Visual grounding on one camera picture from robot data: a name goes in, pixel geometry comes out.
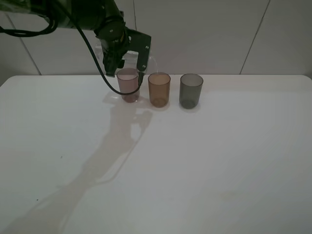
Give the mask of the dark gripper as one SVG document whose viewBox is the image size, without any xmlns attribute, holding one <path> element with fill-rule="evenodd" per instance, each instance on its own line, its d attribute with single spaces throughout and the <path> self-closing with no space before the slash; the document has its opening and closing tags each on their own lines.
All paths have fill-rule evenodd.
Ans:
<svg viewBox="0 0 312 234">
<path fill-rule="evenodd" d="M 98 21 L 94 27 L 96 38 L 103 52 L 103 65 L 106 75 L 114 77 L 117 69 L 124 67 L 123 56 L 128 52 L 132 28 L 119 17 Z"/>
</svg>

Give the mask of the dark robot arm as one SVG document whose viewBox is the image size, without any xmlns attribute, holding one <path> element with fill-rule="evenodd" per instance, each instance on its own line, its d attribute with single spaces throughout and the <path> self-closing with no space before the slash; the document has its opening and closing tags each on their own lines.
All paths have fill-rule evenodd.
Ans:
<svg viewBox="0 0 312 234">
<path fill-rule="evenodd" d="M 0 10 L 15 23 L 2 34 L 22 38 L 42 75 L 94 75 L 94 51 L 100 41 L 103 58 L 97 66 L 112 77 L 124 64 L 130 29 L 113 0 L 2 0 Z"/>
</svg>

